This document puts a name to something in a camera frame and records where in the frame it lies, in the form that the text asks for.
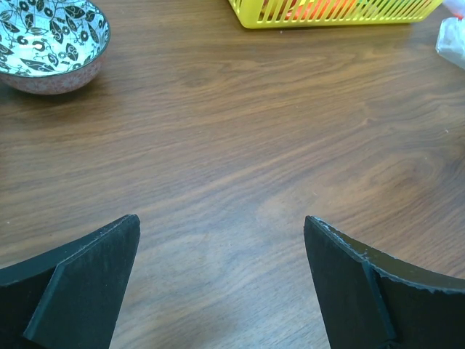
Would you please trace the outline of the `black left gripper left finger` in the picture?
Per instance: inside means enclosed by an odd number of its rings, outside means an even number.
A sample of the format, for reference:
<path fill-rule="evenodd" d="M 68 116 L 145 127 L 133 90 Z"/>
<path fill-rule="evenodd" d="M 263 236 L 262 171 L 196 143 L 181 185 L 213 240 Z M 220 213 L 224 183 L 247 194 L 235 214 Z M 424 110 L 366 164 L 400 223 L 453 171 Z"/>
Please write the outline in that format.
<path fill-rule="evenodd" d="M 1 347 L 109 348 L 139 242 L 128 214 L 1 269 Z"/>

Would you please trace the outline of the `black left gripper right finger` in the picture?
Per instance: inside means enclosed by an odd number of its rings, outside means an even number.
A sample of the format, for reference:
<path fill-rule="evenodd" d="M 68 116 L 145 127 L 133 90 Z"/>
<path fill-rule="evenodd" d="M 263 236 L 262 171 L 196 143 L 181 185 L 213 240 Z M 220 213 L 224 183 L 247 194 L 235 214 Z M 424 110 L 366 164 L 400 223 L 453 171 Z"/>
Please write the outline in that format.
<path fill-rule="evenodd" d="M 463 348 L 464 280 L 308 216 L 304 242 L 331 348 Z"/>

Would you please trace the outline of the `clear zip top bag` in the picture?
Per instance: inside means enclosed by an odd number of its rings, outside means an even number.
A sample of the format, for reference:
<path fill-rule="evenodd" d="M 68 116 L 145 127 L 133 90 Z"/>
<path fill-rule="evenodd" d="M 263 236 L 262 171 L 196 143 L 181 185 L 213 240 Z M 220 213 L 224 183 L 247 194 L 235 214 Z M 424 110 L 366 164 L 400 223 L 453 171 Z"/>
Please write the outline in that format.
<path fill-rule="evenodd" d="M 464 69 L 464 0 L 442 4 L 453 16 L 441 22 L 435 49 L 439 56 Z"/>

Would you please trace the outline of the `yellow plastic shopping basket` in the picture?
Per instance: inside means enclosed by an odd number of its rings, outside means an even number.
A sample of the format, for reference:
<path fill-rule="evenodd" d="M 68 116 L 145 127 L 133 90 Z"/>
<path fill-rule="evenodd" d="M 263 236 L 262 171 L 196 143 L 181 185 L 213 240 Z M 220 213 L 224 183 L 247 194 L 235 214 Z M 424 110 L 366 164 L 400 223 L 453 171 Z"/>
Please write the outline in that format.
<path fill-rule="evenodd" d="M 247 29 L 417 23 L 441 5 L 438 0 L 230 1 Z"/>

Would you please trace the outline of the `black floral patterned bowl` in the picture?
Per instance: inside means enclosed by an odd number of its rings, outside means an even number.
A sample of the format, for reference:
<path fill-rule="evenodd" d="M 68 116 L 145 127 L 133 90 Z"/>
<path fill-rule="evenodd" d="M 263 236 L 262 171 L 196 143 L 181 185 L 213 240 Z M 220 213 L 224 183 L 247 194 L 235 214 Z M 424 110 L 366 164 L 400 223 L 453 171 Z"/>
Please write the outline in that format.
<path fill-rule="evenodd" d="M 110 23 L 91 1 L 2 1 L 1 82 L 61 95 L 93 80 L 110 43 Z"/>

